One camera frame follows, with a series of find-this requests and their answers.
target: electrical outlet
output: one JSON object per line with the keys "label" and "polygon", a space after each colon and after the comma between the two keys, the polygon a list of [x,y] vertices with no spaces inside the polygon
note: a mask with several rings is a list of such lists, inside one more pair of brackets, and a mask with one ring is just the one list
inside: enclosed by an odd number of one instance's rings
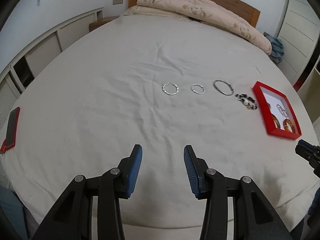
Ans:
{"label": "electrical outlet", "polygon": [[121,4],[123,3],[123,0],[113,0],[112,1],[112,4],[115,5],[115,4]]}

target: red tray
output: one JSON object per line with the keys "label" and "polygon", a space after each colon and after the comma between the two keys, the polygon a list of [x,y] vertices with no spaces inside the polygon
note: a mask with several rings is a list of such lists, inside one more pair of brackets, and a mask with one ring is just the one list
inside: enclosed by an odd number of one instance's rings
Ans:
{"label": "red tray", "polygon": [[[302,135],[296,115],[294,114],[294,111],[287,97],[284,94],[259,81],[256,82],[252,90],[256,95],[268,134],[294,140]],[[267,100],[272,102],[272,105],[270,104],[272,110],[270,110]],[[289,116],[288,119],[292,122],[292,125],[294,126],[294,132],[287,131],[284,128],[282,128],[284,127],[284,121],[286,118],[281,115],[278,109],[276,109],[277,106],[274,106],[276,102],[281,102],[279,104],[283,106],[283,108],[286,110],[286,113]],[[276,126],[276,121],[274,121],[274,118],[278,120],[278,126],[280,125],[281,128],[278,128]]]}

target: wooden nightstand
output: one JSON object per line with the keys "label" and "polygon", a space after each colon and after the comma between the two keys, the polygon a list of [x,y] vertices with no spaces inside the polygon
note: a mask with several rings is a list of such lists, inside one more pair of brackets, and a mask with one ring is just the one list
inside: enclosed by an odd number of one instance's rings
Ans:
{"label": "wooden nightstand", "polygon": [[96,22],[90,23],[89,24],[89,31],[92,32],[93,30],[95,30],[96,28],[99,28],[100,26],[111,22],[115,19],[117,19],[119,16],[111,16],[111,17],[104,17]]}

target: silver bangle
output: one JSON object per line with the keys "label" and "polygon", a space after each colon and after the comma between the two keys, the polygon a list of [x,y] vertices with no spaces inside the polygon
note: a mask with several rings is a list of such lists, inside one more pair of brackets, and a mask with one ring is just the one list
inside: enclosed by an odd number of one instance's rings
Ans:
{"label": "silver bangle", "polygon": [[[216,86],[216,82],[225,83],[225,84],[230,88],[231,94],[227,94],[227,93],[225,93],[225,92],[222,92],[222,91]],[[221,94],[223,94],[223,95],[225,95],[225,96],[232,96],[232,95],[233,95],[234,90],[233,90],[232,86],[231,86],[230,84],[228,84],[227,82],[223,81],[223,80],[215,80],[215,81],[213,82],[213,86],[214,86],[214,88],[215,88],[218,92],[220,92]]]}
{"label": "silver bangle", "polygon": [[[202,88],[202,90],[203,90],[203,92],[197,92],[197,91],[195,91],[193,88],[192,88],[192,86],[198,86],[198,87],[201,87]],[[204,89],[204,87],[202,86],[202,85],[200,85],[200,84],[192,84],[192,85],[190,85],[190,88],[191,88],[191,90],[193,91],[193,92],[195,92],[196,94],[198,94],[198,95],[202,95],[202,94],[204,94],[204,92],[205,92],[205,89]]]}
{"label": "silver bangle", "polygon": [[[173,86],[175,86],[177,91],[176,91],[175,93],[173,93],[173,94],[168,93],[168,92],[164,89],[164,87],[165,87],[166,85],[173,85]],[[165,92],[165,93],[166,93],[167,95],[169,95],[169,96],[173,96],[173,95],[175,95],[175,94],[177,94],[177,93],[179,92],[179,88],[178,88],[178,86],[177,86],[176,84],[167,83],[167,84],[165,84],[165,85],[162,87],[162,91]]]}

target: white wall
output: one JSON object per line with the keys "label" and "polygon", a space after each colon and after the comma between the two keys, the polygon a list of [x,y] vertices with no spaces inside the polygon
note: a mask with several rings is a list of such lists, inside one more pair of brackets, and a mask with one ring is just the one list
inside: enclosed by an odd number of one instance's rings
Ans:
{"label": "white wall", "polygon": [[[281,24],[286,0],[242,0],[261,11],[257,29],[274,35]],[[127,8],[112,0],[21,0],[0,32],[0,72],[30,42],[52,27],[84,12],[104,7],[103,16],[120,15]]]}

